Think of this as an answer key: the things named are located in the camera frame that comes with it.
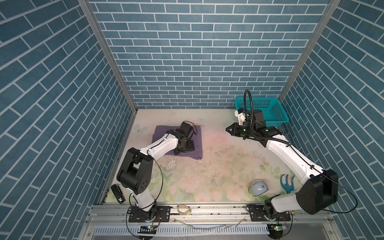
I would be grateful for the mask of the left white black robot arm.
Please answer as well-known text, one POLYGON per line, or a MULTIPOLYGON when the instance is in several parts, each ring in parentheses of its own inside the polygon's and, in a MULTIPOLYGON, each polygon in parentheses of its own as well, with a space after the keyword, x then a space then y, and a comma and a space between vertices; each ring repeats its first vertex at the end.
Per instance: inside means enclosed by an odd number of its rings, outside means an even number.
POLYGON ((175 155, 191 152, 195 149, 193 136, 198 134, 195 124, 184 121, 181 125, 166 133, 154 143, 141 149, 130 148, 116 174, 117 181, 136 201, 136 209, 143 214, 156 213, 157 200, 151 195, 148 186, 151 182, 153 165, 157 160, 173 151, 175 155))

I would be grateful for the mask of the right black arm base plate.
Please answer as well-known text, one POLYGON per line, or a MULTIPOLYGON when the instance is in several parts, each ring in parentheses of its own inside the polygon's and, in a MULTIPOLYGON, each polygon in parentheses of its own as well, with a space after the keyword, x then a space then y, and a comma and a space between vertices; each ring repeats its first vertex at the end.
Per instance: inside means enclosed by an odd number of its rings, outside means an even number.
POLYGON ((252 222, 290 221, 292 219, 290 212, 278 213, 271 206, 248 204, 245 209, 249 213, 252 222))

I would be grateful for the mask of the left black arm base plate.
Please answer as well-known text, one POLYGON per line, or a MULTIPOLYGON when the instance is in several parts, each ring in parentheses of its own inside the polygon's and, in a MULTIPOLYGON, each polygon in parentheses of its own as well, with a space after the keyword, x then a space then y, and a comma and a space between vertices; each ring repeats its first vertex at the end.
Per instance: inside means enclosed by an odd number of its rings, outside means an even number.
POLYGON ((144 222, 169 222, 171 214, 170 206, 152 206, 146 212, 137 206, 130 207, 128 211, 129 223, 144 223, 144 222))

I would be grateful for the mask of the purple trousers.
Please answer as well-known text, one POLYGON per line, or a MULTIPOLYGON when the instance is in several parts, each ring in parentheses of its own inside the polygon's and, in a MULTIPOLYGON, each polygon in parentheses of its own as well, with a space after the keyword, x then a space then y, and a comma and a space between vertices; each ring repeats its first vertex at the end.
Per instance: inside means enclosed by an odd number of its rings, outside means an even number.
POLYGON ((193 127, 196 131, 196 135, 192 136, 194 141, 195 150, 188 153, 181 153, 179 155, 174 154, 174 149, 177 146, 178 139, 167 134, 168 130, 176 130, 177 128, 171 128, 170 126, 157 126, 153 135, 153 141, 148 146, 150 149, 145 150, 144 153, 153 156, 156 160, 162 155, 174 155, 179 157, 190 157, 194 160, 201 160, 203 158, 203 147, 202 147, 202 136, 201 129, 199 126, 193 127))

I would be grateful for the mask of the teal plastic mesh basket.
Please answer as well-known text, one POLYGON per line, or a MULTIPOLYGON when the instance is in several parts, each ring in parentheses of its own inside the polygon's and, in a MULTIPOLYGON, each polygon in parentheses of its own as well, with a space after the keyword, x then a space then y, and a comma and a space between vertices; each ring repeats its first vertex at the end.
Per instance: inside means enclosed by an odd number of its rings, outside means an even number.
MULTIPOLYGON (((289 117, 284 110, 282 104, 276 98, 253 98, 254 110, 261 110, 263 112, 264 120, 267 127, 279 127, 281 124, 288 123, 289 117)), ((238 118, 239 125, 243 125, 241 121, 245 122, 245 117, 241 117, 240 109, 245 109, 244 99, 235 98, 235 116, 238 118)))

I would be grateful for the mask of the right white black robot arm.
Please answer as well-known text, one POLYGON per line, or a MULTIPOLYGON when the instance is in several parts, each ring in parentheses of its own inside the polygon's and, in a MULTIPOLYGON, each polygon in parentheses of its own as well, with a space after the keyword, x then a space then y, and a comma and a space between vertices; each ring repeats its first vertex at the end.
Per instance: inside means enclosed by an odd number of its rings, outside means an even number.
POLYGON ((265 201, 264 214, 276 219, 289 211, 303 210, 310 215, 337 202, 339 177, 325 170, 298 151, 276 127, 267 127, 260 110, 238 109, 237 122, 226 128, 234 137, 253 140, 276 154, 303 185, 296 193, 274 196, 265 201))

